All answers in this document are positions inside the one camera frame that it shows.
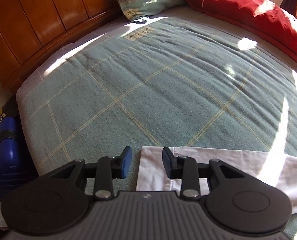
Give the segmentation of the wooden headboard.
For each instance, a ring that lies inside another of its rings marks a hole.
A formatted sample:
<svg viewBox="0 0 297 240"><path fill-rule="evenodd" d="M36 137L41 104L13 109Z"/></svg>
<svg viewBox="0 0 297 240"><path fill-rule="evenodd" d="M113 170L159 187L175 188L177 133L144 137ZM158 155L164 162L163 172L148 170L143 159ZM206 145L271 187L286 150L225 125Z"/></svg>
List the wooden headboard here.
<svg viewBox="0 0 297 240"><path fill-rule="evenodd" d="M0 0L0 83L15 92L63 46L121 14L117 0Z"/></svg>

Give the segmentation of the blue suitcase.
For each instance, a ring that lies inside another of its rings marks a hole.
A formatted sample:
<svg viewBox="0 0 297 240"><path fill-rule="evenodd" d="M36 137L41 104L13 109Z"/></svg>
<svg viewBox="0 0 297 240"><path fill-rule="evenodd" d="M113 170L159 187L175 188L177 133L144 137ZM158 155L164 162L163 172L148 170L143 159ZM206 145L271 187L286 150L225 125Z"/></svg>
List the blue suitcase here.
<svg viewBox="0 0 297 240"><path fill-rule="evenodd" d="M0 119L0 202L15 188L19 163L16 119L4 117Z"/></svg>

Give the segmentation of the green plaid bed blanket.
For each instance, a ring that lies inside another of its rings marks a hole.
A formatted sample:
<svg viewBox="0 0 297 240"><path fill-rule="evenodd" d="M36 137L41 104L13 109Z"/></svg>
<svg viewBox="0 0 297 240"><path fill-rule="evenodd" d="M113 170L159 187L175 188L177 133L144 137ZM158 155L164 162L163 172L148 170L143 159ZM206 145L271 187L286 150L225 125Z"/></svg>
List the green plaid bed blanket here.
<svg viewBox="0 0 297 240"><path fill-rule="evenodd" d="M258 36L177 7L125 18L52 53L17 91L22 127L40 175L133 150L119 190L174 190L161 153L144 146L205 148L274 186L294 210L297 239L297 63Z"/></svg>

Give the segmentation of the red duvet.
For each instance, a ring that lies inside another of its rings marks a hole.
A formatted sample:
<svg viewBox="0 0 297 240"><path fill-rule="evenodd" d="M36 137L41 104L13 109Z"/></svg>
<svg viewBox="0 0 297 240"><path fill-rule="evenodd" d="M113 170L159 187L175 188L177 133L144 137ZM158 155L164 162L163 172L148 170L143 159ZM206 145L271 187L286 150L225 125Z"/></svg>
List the red duvet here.
<svg viewBox="0 0 297 240"><path fill-rule="evenodd" d="M261 37L297 63L297 19L269 0L185 0L194 10Z"/></svg>

